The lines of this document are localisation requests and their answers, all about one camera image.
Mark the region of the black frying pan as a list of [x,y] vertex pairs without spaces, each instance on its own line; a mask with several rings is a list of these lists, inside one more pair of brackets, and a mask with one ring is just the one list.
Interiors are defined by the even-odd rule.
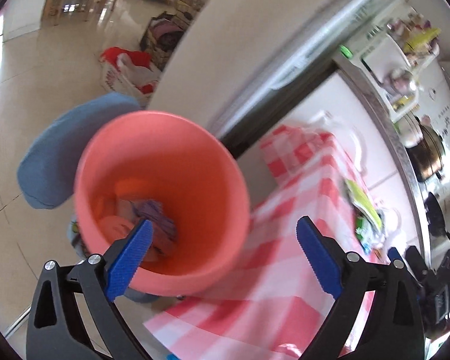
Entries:
[[433,193],[428,193],[424,200],[428,230],[435,238],[446,237],[450,242],[450,232],[446,228],[446,221],[440,204]]

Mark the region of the white kitchen cabinet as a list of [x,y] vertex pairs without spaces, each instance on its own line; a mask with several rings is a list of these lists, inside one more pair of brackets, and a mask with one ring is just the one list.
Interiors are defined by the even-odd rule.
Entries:
[[404,184],[392,156],[371,117],[339,71],[320,83],[286,115],[257,127],[238,158],[252,202],[259,203],[276,185],[263,160],[258,142],[280,125],[320,128],[338,138],[361,173],[366,186],[385,207],[413,216]]

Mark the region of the green clip on counter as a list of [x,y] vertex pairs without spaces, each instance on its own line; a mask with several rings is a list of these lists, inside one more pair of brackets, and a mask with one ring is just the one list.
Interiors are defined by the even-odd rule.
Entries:
[[351,59],[353,57],[353,52],[345,45],[340,45],[339,50],[341,54],[347,59]]

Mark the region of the yellow green sponge cloth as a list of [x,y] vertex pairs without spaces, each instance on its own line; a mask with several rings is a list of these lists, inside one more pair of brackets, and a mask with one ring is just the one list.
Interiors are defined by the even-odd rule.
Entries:
[[345,179],[345,189],[350,203],[369,221],[376,231],[381,230],[382,220],[363,189],[350,179]]

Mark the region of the blue cushioned stool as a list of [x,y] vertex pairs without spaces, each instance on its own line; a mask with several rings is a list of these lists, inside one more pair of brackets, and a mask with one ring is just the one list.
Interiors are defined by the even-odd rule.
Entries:
[[55,119],[32,143],[17,169],[17,183],[34,209],[52,210],[74,193],[74,178],[88,142],[111,120],[139,111],[133,97],[105,94]]

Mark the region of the steel countertop edge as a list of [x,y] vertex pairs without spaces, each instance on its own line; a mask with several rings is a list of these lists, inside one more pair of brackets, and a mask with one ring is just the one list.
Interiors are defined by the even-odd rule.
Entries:
[[430,267],[432,265],[432,250],[428,220],[420,185],[407,151],[401,144],[399,135],[389,119],[389,114],[381,104],[377,90],[367,79],[365,73],[348,61],[339,51],[334,52],[332,60],[337,65],[339,74],[358,97],[387,145],[410,203],[421,255]]

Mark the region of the white laundry basket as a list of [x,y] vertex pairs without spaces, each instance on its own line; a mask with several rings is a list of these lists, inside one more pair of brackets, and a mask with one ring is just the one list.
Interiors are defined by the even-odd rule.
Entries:
[[108,92],[133,97],[147,108],[161,78],[161,71],[147,52],[110,47],[100,57],[100,84]]

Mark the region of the green blue wipes packet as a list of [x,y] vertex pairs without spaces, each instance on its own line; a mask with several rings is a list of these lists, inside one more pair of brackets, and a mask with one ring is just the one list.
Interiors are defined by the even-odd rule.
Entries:
[[386,235],[383,230],[376,231],[374,228],[368,226],[357,227],[355,229],[355,236],[366,255],[370,254],[372,250],[381,249],[386,240]]

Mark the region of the pink plastic trash bucket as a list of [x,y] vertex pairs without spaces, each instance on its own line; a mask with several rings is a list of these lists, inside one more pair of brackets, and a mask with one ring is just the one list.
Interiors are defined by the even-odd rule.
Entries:
[[167,258],[143,263],[130,285],[142,293],[193,295],[235,265],[249,233],[249,193],[228,150],[204,128],[158,111],[113,119],[88,142],[74,182],[74,211],[91,253],[118,233],[100,222],[120,199],[153,199],[177,228]]

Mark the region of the brown steel cooking pot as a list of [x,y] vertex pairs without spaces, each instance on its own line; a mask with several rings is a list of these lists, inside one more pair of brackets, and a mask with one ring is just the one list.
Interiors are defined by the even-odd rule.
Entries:
[[442,171],[446,153],[441,136],[433,128],[423,124],[419,127],[423,139],[406,152],[418,182],[423,183]]

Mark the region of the red white checkered tablecloth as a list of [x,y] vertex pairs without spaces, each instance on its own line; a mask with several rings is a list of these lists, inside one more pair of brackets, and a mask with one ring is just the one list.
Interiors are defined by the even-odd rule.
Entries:
[[363,251],[345,188],[361,176],[338,135],[283,124],[260,148],[277,187],[253,210],[237,264],[145,323],[179,359],[298,359],[341,292],[322,238]]

